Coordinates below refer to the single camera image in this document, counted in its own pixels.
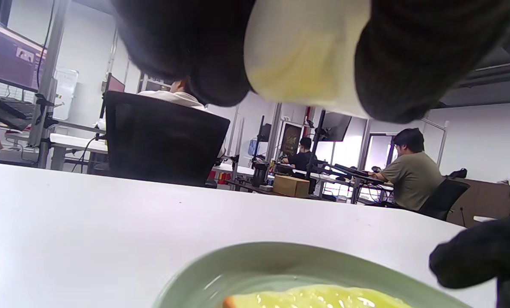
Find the person's right hand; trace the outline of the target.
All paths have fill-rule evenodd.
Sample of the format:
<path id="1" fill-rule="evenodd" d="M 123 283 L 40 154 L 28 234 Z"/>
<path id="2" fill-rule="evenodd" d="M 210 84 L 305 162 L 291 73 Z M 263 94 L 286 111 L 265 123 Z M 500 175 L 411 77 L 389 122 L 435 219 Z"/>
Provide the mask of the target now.
<path id="1" fill-rule="evenodd" d="M 496 279 L 496 306 L 510 308 L 510 217 L 463 230 L 431 252 L 439 285 L 464 289 Z"/>

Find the person's left hand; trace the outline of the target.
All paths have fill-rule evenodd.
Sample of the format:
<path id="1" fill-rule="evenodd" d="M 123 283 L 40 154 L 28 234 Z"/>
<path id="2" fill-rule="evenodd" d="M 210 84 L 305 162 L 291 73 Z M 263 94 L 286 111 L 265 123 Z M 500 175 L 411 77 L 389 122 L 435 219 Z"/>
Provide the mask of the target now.
<path id="1" fill-rule="evenodd" d="M 249 92 L 421 119 L 510 36 L 510 0 L 113 0 L 134 64 L 220 107 Z"/>

